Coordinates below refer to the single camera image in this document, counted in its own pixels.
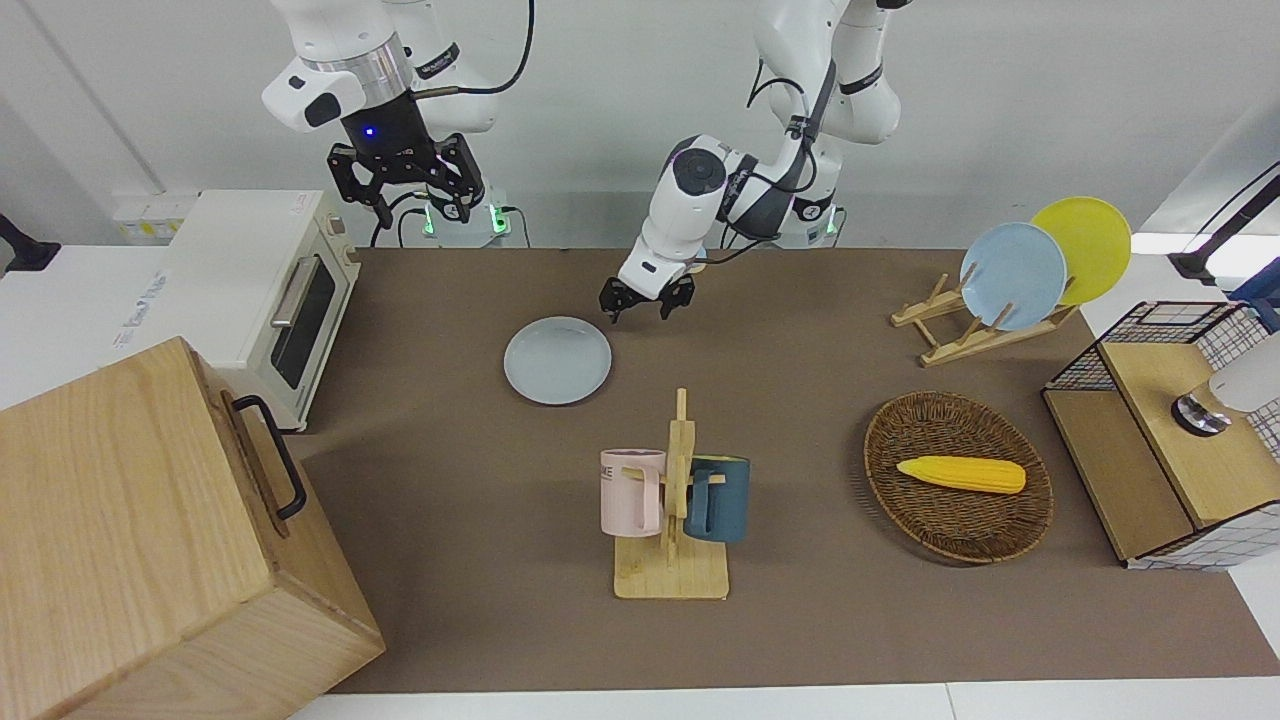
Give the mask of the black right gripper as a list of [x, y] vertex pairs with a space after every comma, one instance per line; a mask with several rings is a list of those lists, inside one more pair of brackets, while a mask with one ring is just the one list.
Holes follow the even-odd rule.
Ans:
[[[375, 143], [372, 138], [355, 138], [355, 146], [332, 146], [328, 167], [339, 195], [346, 202], [357, 202], [378, 218], [378, 231], [389, 229], [393, 214], [383, 197], [385, 184], [422, 183], [429, 187], [431, 206], [447, 220], [467, 223], [472, 210], [484, 200], [486, 186], [483, 173], [461, 133], [443, 140], [416, 143], [406, 149]], [[370, 173], [362, 182], [355, 168]]]

